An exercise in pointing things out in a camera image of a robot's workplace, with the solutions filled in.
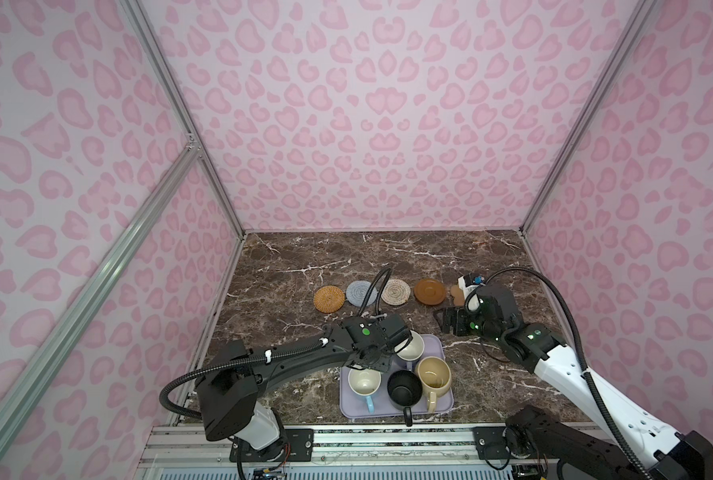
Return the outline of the cork paw shaped coaster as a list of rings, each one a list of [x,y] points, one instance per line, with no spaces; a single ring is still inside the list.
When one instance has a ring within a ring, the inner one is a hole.
[[[450,288],[450,294],[453,298],[454,306],[461,307],[465,305],[466,293],[462,290],[462,288],[460,288],[460,286],[453,285]]]

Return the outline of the grey blue round coaster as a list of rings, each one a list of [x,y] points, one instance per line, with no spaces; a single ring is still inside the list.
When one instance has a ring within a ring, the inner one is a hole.
[[[348,284],[348,287],[346,288],[346,300],[356,307],[362,307],[370,287],[371,282],[367,280],[356,280],[351,284]],[[370,307],[373,305],[376,302],[377,297],[378,289],[374,287],[371,290],[371,295],[366,306]]]

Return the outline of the white woven round coaster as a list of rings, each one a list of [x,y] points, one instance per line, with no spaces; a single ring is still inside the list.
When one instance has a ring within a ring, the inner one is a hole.
[[[405,305],[410,300],[411,294],[412,289],[406,281],[392,278],[383,289],[381,298],[387,305],[398,307]]]

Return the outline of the orange woven rattan coaster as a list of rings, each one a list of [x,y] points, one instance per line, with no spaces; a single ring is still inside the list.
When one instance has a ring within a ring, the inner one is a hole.
[[[324,314],[337,312],[344,306],[344,302],[346,294],[336,286],[324,286],[314,294],[314,308]]]

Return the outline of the brown wooden round coaster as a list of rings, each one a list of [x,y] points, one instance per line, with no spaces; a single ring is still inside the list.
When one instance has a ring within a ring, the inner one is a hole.
[[[437,306],[446,300],[447,290],[442,282],[426,278],[415,285],[414,296],[418,302],[426,306]]]

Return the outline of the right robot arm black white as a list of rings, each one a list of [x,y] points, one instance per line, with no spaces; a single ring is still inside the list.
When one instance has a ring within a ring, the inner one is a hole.
[[[508,362],[553,386],[610,438],[576,430],[526,406],[506,421],[512,454],[544,453],[597,479],[713,479],[713,446],[682,433],[598,376],[579,346],[542,323],[528,323],[514,295],[479,284],[463,305],[435,312],[442,332],[495,344]]]

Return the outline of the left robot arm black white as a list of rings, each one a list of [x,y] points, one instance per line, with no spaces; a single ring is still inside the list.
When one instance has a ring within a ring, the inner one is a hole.
[[[288,382],[330,368],[356,367],[385,373],[399,347],[412,340],[397,314],[349,317],[290,344],[248,349],[232,341],[208,366],[166,384],[164,409],[200,420],[206,440],[240,440],[261,452],[282,444],[284,425],[258,400]]]

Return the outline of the black mug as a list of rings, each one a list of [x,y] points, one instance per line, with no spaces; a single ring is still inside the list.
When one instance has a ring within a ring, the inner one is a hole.
[[[412,427],[414,425],[413,407],[423,397],[420,378],[409,370],[396,371],[389,377],[387,392],[390,402],[402,413],[405,425]]]

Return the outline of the lavender serving tray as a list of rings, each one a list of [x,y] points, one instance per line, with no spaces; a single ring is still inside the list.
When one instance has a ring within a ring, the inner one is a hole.
[[[447,413],[454,406],[452,370],[442,341],[432,334],[413,334],[408,350],[389,360],[389,370],[340,370],[340,411],[348,419]]]

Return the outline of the beige yellow mug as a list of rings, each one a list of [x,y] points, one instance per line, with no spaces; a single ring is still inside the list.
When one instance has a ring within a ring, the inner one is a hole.
[[[421,380],[427,411],[436,413],[453,383],[452,370],[448,363],[436,356],[420,360],[416,366],[416,376]]]

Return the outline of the aluminium mounting rail front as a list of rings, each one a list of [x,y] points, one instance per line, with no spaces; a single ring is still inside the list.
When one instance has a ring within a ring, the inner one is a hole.
[[[582,479],[584,473],[546,453],[538,460],[480,460],[473,428],[498,423],[314,426],[309,462],[286,462],[274,479]],[[136,479],[236,479],[232,444],[204,440],[196,425],[158,427]]]

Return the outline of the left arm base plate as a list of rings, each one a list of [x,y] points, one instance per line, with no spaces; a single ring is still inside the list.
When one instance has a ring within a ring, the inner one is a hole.
[[[280,438],[269,446],[256,450],[248,442],[242,442],[242,447],[234,446],[230,452],[230,461],[236,462],[238,454],[242,454],[242,462],[280,463],[309,462],[312,459],[314,446],[314,430],[308,428],[286,429]]]

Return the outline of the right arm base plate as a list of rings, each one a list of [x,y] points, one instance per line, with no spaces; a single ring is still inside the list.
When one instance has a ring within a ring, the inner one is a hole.
[[[473,434],[480,460],[517,461],[546,458],[546,452],[540,450],[526,433],[511,426],[474,427]]]

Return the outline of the aluminium frame diagonal bar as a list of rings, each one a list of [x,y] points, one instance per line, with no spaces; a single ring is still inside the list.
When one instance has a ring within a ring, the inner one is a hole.
[[[132,263],[136,252],[200,156],[200,147],[191,145],[184,148],[0,402],[0,460],[20,434],[88,324],[100,312],[102,304],[120,281],[124,270]]]

